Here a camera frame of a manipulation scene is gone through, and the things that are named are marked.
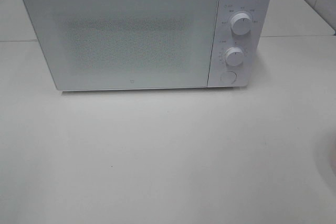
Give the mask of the upper white power knob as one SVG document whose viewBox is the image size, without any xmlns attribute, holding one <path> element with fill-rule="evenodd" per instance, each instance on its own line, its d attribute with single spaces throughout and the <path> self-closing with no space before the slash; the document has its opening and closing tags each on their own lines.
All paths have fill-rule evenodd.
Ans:
<svg viewBox="0 0 336 224">
<path fill-rule="evenodd" d="M 234 13 L 229 20 L 231 31 L 239 36 L 250 32 L 252 22 L 251 14 L 245 11 Z"/>
</svg>

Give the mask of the lower white timer knob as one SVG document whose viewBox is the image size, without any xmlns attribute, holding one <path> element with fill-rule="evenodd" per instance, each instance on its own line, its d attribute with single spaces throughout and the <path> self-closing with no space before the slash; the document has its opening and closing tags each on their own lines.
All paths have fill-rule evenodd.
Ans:
<svg viewBox="0 0 336 224">
<path fill-rule="evenodd" d="M 231 47 L 224 54 L 226 64 L 232 67 L 237 67 L 242 64 L 244 57 L 245 54 L 239 47 Z"/>
</svg>

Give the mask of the white microwave door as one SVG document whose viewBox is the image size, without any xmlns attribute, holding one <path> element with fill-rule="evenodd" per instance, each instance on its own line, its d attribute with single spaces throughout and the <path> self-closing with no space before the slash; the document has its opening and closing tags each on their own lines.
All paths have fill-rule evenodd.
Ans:
<svg viewBox="0 0 336 224">
<path fill-rule="evenodd" d="M 201 88 L 218 0 L 23 0 L 60 91 Z"/>
</svg>

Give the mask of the round white door button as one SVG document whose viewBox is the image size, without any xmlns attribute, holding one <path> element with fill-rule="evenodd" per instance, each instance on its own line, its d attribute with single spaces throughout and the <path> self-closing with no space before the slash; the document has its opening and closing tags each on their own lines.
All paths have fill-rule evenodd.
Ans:
<svg viewBox="0 0 336 224">
<path fill-rule="evenodd" d="M 233 87 L 237 80 L 237 74 L 233 71 L 226 71 L 221 75 L 222 87 Z"/>
</svg>

